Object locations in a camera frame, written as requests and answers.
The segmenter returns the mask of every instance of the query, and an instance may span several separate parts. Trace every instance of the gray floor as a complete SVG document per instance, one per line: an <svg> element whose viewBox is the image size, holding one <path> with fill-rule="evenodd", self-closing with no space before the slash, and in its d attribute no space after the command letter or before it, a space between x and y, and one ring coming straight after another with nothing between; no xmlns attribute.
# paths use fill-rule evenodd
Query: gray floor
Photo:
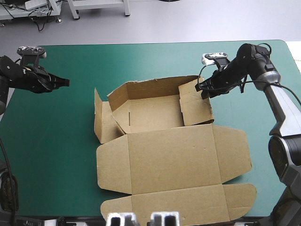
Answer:
<svg viewBox="0 0 301 226"><path fill-rule="evenodd" d="M17 58L20 45L154 43L221 40L301 40L300 0L136 0L122 8L81 11L73 20L63 3L63 22L38 32L28 18L0 28L0 55Z"/></svg>

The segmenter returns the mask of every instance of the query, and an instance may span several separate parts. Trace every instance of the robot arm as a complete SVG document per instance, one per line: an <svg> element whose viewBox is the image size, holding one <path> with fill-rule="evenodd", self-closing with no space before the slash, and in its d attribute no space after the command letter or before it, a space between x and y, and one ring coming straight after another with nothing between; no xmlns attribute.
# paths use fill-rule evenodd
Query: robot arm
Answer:
<svg viewBox="0 0 301 226"><path fill-rule="evenodd" d="M8 88L44 93L69 86L68 79L48 73L39 66L39 59L46 57L44 48L20 47L17 53L21 56L20 64L7 56L0 57L0 115L6 110Z"/></svg>
<svg viewBox="0 0 301 226"><path fill-rule="evenodd" d="M270 60L271 48L244 44L230 62L227 55L203 55L205 65L217 65L211 78L196 85L202 98L227 94L236 86L243 86L243 78L250 75L256 88L263 91L276 118L269 133L269 154L277 175L287 188L269 217L259 225L295 226L301 223L301 112L280 85L281 76Z"/></svg>

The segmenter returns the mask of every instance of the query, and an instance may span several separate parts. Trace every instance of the green table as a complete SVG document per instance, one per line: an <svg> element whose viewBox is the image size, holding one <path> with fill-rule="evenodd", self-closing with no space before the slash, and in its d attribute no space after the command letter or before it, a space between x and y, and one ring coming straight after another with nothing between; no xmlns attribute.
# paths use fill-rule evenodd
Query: green table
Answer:
<svg viewBox="0 0 301 226"><path fill-rule="evenodd" d="M267 42L282 84L301 96L301 76L287 45ZM19 214L99 216L103 201L125 195L97 185L94 87L105 99L126 81L197 74L202 53L223 51L233 59L243 43L46 46L48 57L41 64L69 78L71 86L40 95L16 90L0 122L0 136L19 183ZM213 70L206 68L203 75L207 78ZM268 133L275 119L264 94L248 84L244 94L236 88L211 103L215 124L247 132L253 169L231 183L254 184L258 195L248 216L268 215L284 185L268 154Z"/></svg>

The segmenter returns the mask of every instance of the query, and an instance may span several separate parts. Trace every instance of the box side wall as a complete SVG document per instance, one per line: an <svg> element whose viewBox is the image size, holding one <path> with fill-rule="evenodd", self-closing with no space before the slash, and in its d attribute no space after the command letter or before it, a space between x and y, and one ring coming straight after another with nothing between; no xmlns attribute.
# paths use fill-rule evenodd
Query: box side wall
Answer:
<svg viewBox="0 0 301 226"><path fill-rule="evenodd" d="M201 92L197 92L195 85L197 80L190 81L179 86L181 112L185 126L201 123L211 123L214 116L209 99L202 99Z"/></svg>

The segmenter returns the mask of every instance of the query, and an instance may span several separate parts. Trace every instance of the unfolded cardboard box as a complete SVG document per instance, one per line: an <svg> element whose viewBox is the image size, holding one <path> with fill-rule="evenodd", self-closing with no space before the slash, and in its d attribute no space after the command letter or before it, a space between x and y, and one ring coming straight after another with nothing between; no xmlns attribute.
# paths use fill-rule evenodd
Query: unfolded cardboard box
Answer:
<svg viewBox="0 0 301 226"><path fill-rule="evenodd" d="M246 134L213 124L125 134L97 149L98 184L132 194L105 201L101 213L179 211L182 225L237 219L252 207L251 184L223 185L252 165Z"/></svg>
<svg viewBox="0 0 301 226"><path fill-rule="evenodd" d="M195 90L196 79L129 81L111 92L108 102L95 90L95 134L104 144L123 134L213 122L209 99Z"/></svg>

